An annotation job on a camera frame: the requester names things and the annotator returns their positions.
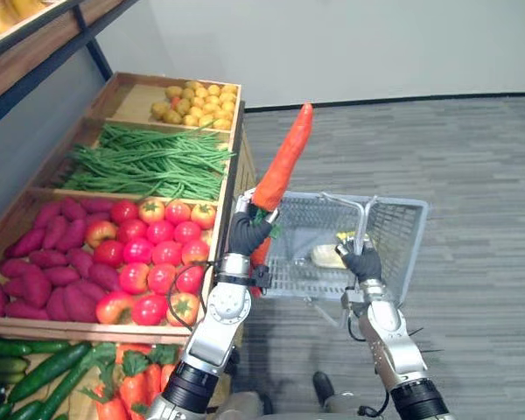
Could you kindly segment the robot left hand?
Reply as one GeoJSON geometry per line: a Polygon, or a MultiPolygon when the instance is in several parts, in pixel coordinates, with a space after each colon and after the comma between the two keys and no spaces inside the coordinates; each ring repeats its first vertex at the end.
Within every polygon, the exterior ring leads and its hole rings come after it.
{"type": "Polygon", "coordinates": [[[270,234],[279,210],[259,210],[254,203],[255,190],[251,188],[239,196],[229,225],[220,270],[231,276],[247,277],[253,268],[265,264],[270,250],[270,234]]]}

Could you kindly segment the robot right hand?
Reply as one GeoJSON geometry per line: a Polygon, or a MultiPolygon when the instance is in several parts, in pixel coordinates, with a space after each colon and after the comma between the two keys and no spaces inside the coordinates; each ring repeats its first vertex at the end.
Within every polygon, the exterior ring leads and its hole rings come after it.
{"type": "Polygon", "coordinates": [[[381,258],[370,240],[364,241],[359,255],[349,252],[348,248],[342,243],[335,247],[335,252],[359,283],[382,279],[381,258]]]}

